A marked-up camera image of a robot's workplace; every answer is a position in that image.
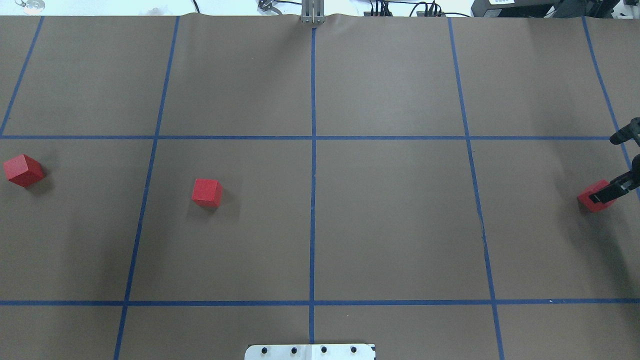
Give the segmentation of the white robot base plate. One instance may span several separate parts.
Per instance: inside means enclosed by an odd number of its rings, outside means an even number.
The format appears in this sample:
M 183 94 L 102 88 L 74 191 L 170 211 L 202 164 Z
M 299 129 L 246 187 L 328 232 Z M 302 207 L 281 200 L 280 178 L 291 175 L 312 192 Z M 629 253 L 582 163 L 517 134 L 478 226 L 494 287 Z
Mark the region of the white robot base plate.
M 245 360 L 375 360 L 374 344 L 256 344 L 247 347 Z

